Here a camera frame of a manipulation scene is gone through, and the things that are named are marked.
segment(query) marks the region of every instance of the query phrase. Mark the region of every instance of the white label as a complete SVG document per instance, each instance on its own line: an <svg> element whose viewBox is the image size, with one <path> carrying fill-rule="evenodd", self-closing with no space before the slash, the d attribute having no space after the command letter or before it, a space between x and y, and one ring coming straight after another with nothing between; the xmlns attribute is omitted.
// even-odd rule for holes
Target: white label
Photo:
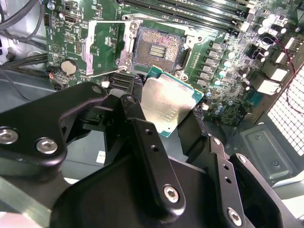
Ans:
<svg viewBox="0 0 304 228"><path fill-rule="evenodd" d="M98 152L96 162L104 164L104 162L105 162L105 151L99 151Z"/></svg>

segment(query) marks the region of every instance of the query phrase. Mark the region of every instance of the wire bundle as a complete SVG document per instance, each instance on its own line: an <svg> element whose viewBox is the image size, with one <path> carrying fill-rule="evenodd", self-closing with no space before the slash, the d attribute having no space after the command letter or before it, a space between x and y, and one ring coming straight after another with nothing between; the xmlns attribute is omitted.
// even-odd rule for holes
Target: wire bundle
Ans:
<svg viewBox="0 0 304 228"><path fill-rule="evenodd" d="M12 17L9 19L5 20L4 19L4 13L3 13L3 8L0 5L0 15L1 15L1 23L0 23L0 35L8 38L8 39L16 39L19 42L26 43L33 45L39 49L46 50L47 46L41 43L38 43L36 41L31 40L37 33L40 28L40 25L43 20L44 16L44 5L41 4L40 6L40 14L39 14L39 19L36 25L36 28L34 31L28 36L28 37L19 37L16 35L12 35L7 31L7 28L10 26L18 23L21 21L28 13L29 11L34 7L34 5L37 3L37 0L30 0L22 9L20 9L16 14L14 14Z"/></svg>
<svg viewBox="0 0 304 228"><path fill-rule="evenodd" d="M36 56L23 58L23 59L20 59L20 60L15 60L15 61L12 61L12 62L6 62L3 65L0 65L0 74L6 77L7 81L10 83L10 85L15 89L15 91L24 100L29 102L29 101L32 101L32 100L25 97L19 91L19 89L14 84L14 82L11 80L11 78L8 76L8 74L6 74L3 70L11 70L11 71L15 71L15 72L18 72L18 73L27 74L27 75L31 75L31 76L37 76L37 77L40 77L40 78L47 79L48 76L46 76L45 73L42 72L42 71L24 68L25 66L29 66L29 65L46 63L46 62L48 62L47 60L48 60L48 55L47 54L41 54L41 55L36 55Z"/></svg>
<svg viewBox="0 0 304 228"><path fill-rule="evenodd" d="M290 66L291 66L291 68L292 68L292 70L293 70L293 76L292 76L292 78L290 79L290 81L289 81L289 82L287 83L287 85L286 85L286 102L287 102L288 106L289 106L291 109L293 109L295 112L297 112L297 113L299 113L299 114L304 114L303 112L301 112L300 110L297 110L296 108L294 108L294 107L291 105L291 103L290 103L290 100L291 100L291 99L290 99L290 96L289 96L290 86L291 86L292 82L294 81L294 79L296 78L296 76L297 76L297 74L298 74L298 72L299 72L300 69L296 69L296 68L295 68L295 65L294 65L294 63L293 63L293 60L292 60L292 58L290 57L290 54L288 53L288 51L287 51L286 47L284 46L284 44L282 44L282 42L279 41L279 40L277 40L277 43L278 43L280 46L282 46L283 51L284 51L284 53L286 54L286 56L287 56L287 58L288 58L288 61L289 61L289 64L290 64Z"/></svg>

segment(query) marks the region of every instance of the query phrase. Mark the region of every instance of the motherboard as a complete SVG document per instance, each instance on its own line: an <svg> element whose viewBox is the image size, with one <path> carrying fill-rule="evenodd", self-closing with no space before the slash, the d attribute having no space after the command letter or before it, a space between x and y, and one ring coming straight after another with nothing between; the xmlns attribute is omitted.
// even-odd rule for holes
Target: motherboard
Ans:
<svg viewBox="0 0 304 228"><path fill-rule="evenodd" d="M44 0L49 72L65 87L126 90L152 66L204 93L206 120L236 125L291 73L297 0Z"/></svg>

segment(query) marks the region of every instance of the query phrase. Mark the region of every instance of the red wire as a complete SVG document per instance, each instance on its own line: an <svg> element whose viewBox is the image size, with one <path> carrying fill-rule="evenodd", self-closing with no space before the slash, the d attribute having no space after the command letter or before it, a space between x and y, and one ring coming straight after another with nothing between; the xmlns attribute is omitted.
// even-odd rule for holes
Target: red wire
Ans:
<svg viewBox="0 0 304 228"><path fill-rule="evenodd" d="M287 87L287 88L286 88L286 102L287 102L288 106L289 106L291 109L293 109L294 111L296 111L296 112L299 113L299 114L304 114L303 112L297 110L296 108L294 108L294 107L290 104L290 97L289 97L289 95L288 95L288 94L289 94L290 85L292 84L293 80L296 78L297 73L299 72L300 69L297 69L297 70L295 69L293 60L292 60L292 58L290 57L290 55L289 55L289 53L288 53L286 47L282 44L281 41L277 41L277 42L278 42L279 45L282 46L282 48L283 48L285 54L287 55L287 58L288 58L288 61L289 61L290 65L291 65L291 67L292 67L292 70L293 70L293 77L290 79L290 81L289 81L288 84L286 85L286 87Z"/></svg>

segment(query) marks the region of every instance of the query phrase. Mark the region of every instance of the green circuit board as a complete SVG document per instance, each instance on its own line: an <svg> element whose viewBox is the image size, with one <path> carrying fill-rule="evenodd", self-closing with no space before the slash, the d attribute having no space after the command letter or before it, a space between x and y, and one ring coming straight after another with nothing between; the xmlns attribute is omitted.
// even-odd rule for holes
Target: green circuit board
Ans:
<svg viewBox="0 0 304 228"><path fill-rule="evenodd" d="M56 73L64 85L84 81L101 85L108 73L134 76L156 65L208 95L207 120L221 118L229 125L239 122L240 107L255 106L264 96L244 83L250 85L254 72L275 62L274 52L282 52L278 45L266 44L271 38L263 36L297 36L295 29L280 34L273 26L296 27L295 9L300 4L293 0L50 2L55 8L46 6L49 65L67 68ZM269 52L266 60L261 61L261 53L252 57L253 45ZM281 60L280 65L288 64Z"/></svg>

